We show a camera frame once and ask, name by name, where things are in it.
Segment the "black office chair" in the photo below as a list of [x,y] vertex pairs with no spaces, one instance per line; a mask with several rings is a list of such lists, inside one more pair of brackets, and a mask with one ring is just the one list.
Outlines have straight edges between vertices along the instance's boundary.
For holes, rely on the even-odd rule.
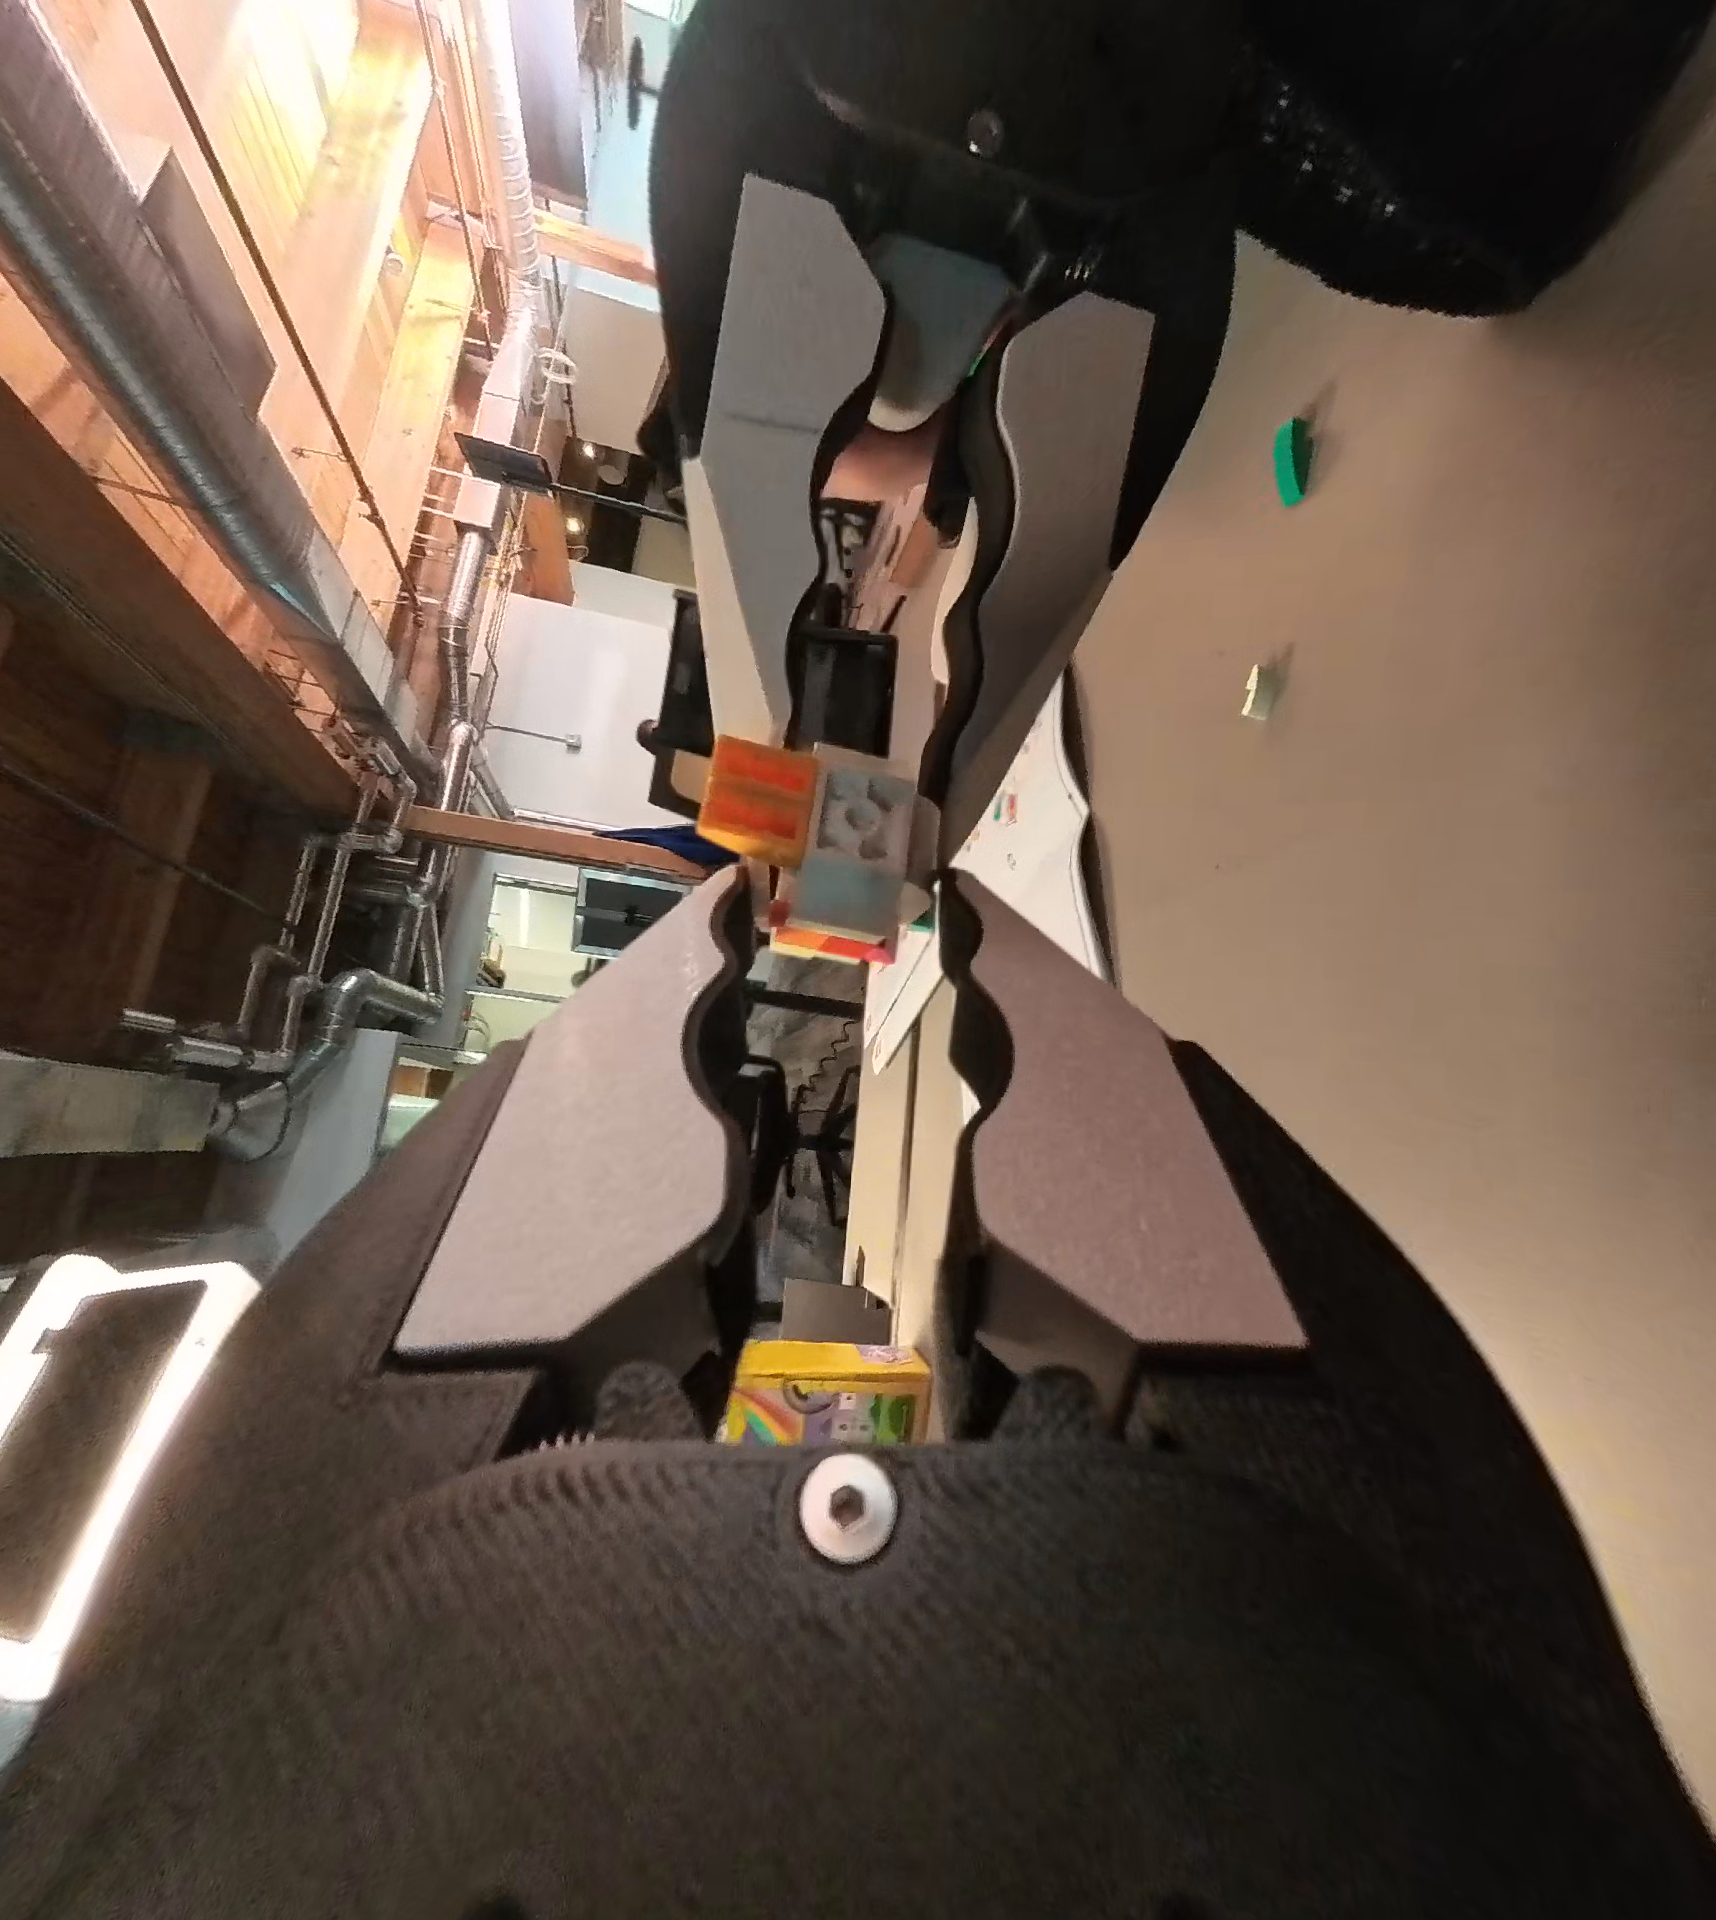
[[728,1112],[747,1153],[752,1217],[767,1214],[779,1193],[794,1199],[798,1168],[810,1162],[827,1221],[838,1228],[848,1223],[858,1121],[853,1080],[856,1069],[845,1069],[817,1112],[805,1105],[805,1085],[792,1087],[774,1058],[752,1055],[739,1065]]

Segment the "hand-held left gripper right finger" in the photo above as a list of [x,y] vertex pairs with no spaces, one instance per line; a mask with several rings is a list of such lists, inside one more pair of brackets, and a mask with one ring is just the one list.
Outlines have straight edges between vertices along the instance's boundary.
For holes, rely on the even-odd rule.
[[970,1092],[946,1261],[962,1351],[1304,1355],[1154,1021],[977,881],[942,896]]

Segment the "yellow lego box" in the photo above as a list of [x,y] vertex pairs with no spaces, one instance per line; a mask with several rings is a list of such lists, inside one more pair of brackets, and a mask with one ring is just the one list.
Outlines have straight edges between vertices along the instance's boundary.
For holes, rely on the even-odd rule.
[[914,1348],[752,1339],[716,1438],[762,1448],[886,1448],[928,1434],[933,1373]]

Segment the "black computer monitor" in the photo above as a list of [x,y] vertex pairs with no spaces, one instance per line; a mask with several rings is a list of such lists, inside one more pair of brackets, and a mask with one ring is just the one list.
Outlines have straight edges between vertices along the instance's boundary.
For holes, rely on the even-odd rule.
[[896,636],[795,627],[783,655],[789,719],[782,745],[887,758],[894,731]]

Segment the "lego instruction booklet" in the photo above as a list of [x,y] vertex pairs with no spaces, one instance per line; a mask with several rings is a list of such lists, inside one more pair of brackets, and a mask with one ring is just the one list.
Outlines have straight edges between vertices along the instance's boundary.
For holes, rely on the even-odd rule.
[[[1050,690],[956,864],[1090,974],[1116,976],[1072,673]],[[874,1074],[890,1069],[940,981],[937,911],[928,908],[894,956],[869,966],[861,1051]]]

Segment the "wall-mounted dark screen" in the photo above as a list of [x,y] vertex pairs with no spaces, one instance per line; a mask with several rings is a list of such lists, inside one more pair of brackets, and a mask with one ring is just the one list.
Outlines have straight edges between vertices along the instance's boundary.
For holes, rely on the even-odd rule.
[[581,866],[571,915],[571,952],[610,963],[690,895],[676,878]]

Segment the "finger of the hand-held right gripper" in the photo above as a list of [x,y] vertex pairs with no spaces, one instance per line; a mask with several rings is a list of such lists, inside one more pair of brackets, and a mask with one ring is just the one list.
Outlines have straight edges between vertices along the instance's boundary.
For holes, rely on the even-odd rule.
[[1081,292],[1014,331],[966,386],[974,542],[940,627],[942,847],[985,814],[1109,587],[1152,333],[1150,313]]
[[890,303],[838,211],[750,175],[728,256],[685,530],[716,737],[775,747],[788,649],[820,580],[816,470],[838,415],[867,401]]

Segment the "silver ventilation duct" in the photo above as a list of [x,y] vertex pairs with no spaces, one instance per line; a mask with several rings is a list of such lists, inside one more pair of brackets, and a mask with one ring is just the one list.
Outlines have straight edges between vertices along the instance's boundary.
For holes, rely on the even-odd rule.
[[243,1165],[366,973],[429,1008],[481,76],[437,4],[0,3],[0,1045]]

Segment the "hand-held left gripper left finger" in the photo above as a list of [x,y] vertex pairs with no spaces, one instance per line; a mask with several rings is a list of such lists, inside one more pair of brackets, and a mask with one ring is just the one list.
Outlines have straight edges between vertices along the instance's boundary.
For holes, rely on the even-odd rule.
[[717,871],[527,1036],[390,1352],[730,1362],[750,1331],[750,890]]

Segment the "rectangular ceiling light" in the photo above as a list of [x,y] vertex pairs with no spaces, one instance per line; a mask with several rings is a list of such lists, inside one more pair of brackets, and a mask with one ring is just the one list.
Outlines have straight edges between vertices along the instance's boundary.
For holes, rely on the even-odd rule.
[[51,1261],[0,1339],[0,1702],[43,1702],[146,1482],[259,1295],[235,1261]]

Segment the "partly built lego model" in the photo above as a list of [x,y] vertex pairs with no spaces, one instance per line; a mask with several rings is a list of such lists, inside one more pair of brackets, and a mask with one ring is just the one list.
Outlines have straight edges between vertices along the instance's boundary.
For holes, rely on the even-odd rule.
[[933,904],[940,811],[894,762],[722,734],[695,828],[767,878],[771,949],[851,966],[894,963]]

